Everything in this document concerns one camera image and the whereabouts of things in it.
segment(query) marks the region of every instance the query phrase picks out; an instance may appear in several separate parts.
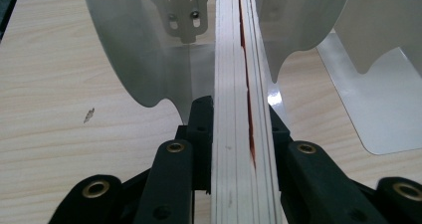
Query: metal grommet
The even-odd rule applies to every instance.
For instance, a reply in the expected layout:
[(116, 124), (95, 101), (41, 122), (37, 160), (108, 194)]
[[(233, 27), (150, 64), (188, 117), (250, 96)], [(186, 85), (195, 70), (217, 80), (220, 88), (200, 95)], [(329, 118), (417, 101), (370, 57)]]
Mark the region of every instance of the metal grommet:
[(97, 198), (103, 196), (109, 190), (109, 183), (105, 180), (97, 180), (88, 184), (82, 191), (86, 198)]
[(303, 153), (308, 153), (308, 154), (316, 153), (317, 152), (317, 149), (314, 146), (312, 146), (310, 144), (307, 144), (307, 143), (301, 143), (301, 144), (299, 144), (298, 145), (298, 150), (301, 151), (301, 152), (303, 152)]
[(422, 201), (422, 191), (411, 184), (405, 182), (397, 182), (393, 184), (393, 189), (398, 194), (410, 200)]
[(184, 144), (173, 142), (167, 145), (167, 151), (169, 152), (180, 152), (184, 149)]

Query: black clamp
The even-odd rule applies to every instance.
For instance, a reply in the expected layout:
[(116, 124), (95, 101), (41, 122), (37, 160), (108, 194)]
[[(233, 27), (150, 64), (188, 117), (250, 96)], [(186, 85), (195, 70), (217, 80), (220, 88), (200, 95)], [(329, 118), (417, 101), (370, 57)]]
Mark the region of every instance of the black clamp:
[[(376, 190), (350, 180), (318, 145), (293, 141), (271, 110), (289, 223), (422, 223), (422, 185), (401, 177)], [(96, 175), (77, 184), (50, 223), (193, 223), (194, 191), (211, 187), (213, 104), (193, 102), (188, 125), (157, 150), (152, 167), (121, 183)]]

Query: stack of white strips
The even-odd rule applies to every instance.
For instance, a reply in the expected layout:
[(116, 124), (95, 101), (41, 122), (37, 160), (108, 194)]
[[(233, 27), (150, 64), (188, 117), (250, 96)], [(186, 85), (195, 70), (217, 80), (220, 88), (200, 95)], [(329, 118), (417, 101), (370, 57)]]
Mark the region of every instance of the stack of white strips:
[(255, 0), (216, 6), (212, 223), (281, 223)]

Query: light wood grain surface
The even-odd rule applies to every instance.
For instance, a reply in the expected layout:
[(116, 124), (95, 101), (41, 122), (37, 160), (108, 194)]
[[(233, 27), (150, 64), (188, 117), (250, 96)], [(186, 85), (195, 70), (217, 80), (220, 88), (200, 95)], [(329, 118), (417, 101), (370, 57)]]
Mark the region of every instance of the light wood grain surface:
[[(294, 139), (320, 144), (371, 187), (383, 176), (422, 182), (422, 150), (363, 148), (316, 50), (291, 55), (279, 81)], [(170, 102), (146, 109), (126, 92), (85, 0), (18, 0), (0, 44), (0, 223), (47, 223), (88, 176), (128, 180), (179, 124)], [(199, 195), (197, 223), (209, 222), (209, 210)]]

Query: white panel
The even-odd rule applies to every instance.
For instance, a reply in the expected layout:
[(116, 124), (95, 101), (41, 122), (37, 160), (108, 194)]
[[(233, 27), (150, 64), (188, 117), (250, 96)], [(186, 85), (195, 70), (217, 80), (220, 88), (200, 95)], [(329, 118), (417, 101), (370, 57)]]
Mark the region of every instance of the white panel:
[(422, 75), (422, 0), (348, 0), (335, 31), (360, 73), (400, 47)]
[(365, 148), (385, 154), (422, 147), (422, 79), (399, 49), (359, 74), (336, 34), (317, 46)]
[(309, 50), (334, 26), (346, 0), (257, 0), (273, 82), (288, 55)]
[[(213, 95), (213, 2), (86, 1), (111, 65), (141, 105), (169, 99), (187, 122), (192, 101)], [(199, 12), (198, 19), (192, 11)]]

